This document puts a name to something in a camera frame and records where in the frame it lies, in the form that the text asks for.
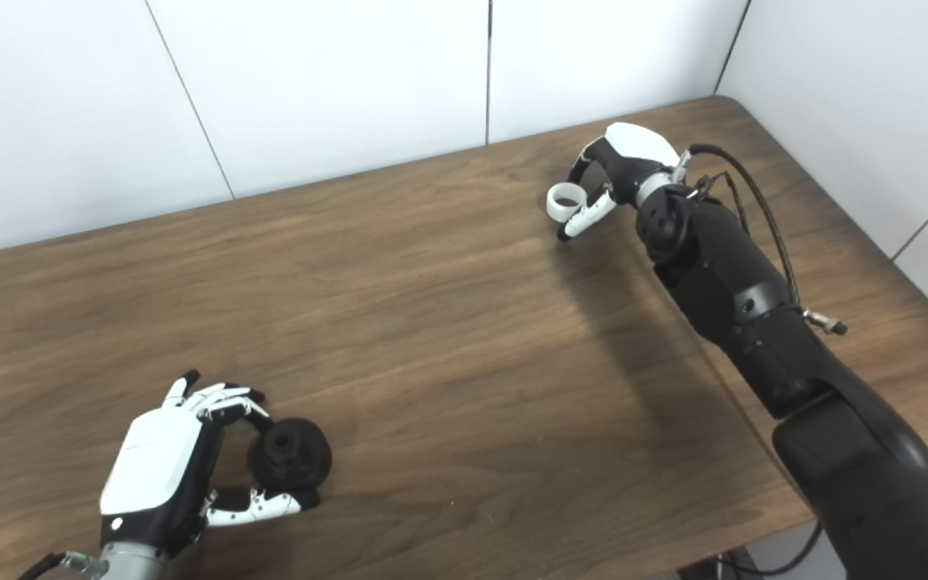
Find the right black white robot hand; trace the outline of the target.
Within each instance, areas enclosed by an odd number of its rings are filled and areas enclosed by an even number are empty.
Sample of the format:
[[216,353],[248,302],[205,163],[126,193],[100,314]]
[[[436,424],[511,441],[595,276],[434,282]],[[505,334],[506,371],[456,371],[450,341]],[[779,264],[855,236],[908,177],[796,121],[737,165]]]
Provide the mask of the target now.
[[[603,136],[586,144],[566,180],[546,192],[546,213],[560,224],[557,239],[571,241],[620,205],[640,208],[653,192],[681,181],[684,158],[659,133],[613,122]],[[586,170],[597,164],[605,173],[603,193],[589,201],[581,186]]]

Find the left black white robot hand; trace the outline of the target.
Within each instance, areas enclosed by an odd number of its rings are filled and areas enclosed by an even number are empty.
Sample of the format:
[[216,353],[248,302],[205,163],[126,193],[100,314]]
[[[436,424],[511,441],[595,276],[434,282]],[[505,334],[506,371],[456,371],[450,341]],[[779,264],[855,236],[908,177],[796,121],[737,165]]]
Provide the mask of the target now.
[[[185,372],[157,408],[132,420],[101,492],[100,543],[148,547],[176,557],[209,528],[242,526],[319,506],[333,451],[319,425],[277,420],[261,391],[218,383],[195,388]],[[257,433],[248,449],[251,486],[213,487],[226,429],[244,421]]]

